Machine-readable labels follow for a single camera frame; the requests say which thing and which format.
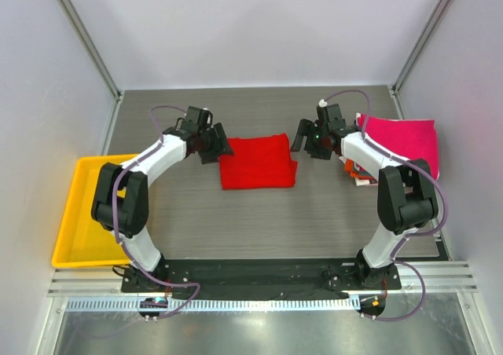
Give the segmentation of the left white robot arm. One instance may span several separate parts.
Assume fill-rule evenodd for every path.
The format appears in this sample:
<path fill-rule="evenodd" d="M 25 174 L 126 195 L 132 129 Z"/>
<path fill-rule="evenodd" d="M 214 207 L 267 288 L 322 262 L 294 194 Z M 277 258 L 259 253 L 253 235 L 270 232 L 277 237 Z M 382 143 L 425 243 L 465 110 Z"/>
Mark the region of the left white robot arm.
<path fill-rule="evenodd" d="M 154 245 L 149 219 L 149 188 L 173 165 L 192 154 L 202 164 L 216 163 L 220 156 L 231 156 L 221 123 L 213 123 L 206 108 L 189 106 L 183 116 L 167 129 L 156 124 L 159 137 L 143 152 L 122 163 L 105 163 L 97 178 L 91 217 L 109 231 L 140 273 L 139 282 L 148 291 L 168 286 L 166 259 Z"/>

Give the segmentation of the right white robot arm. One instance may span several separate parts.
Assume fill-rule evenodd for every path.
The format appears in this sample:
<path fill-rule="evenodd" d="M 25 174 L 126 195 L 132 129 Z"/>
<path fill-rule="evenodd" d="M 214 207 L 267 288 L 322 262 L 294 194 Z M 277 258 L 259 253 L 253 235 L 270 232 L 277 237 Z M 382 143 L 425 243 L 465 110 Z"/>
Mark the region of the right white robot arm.
<path fill-rule="evenodd" d="M 299 121 L 291 150 L 304 149 L 314 159 L 327 160 L 336 153 L 356 162 L 376 179 L 380 224 L 357 253 L 354 278 L 360 287 L 378 288 L 408 236 L 438 215 L 429 164 L 424 159 L 405 159 L 357 126 L 348 125 L 338 104 L 322 100 L 316 111 L 316 120 Z"/>

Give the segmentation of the red t shirt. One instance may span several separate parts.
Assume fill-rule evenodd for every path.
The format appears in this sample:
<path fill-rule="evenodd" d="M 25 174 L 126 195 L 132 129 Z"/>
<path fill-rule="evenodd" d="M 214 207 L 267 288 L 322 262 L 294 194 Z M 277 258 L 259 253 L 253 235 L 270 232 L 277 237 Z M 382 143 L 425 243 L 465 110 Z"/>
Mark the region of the red t shirt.
<path fill-rule="evenodd" d="M 219 157 L 222 189 L 292 188 L 298 163 L 292 159 L 288 135 L 229 139 L 232 155 Z"/>

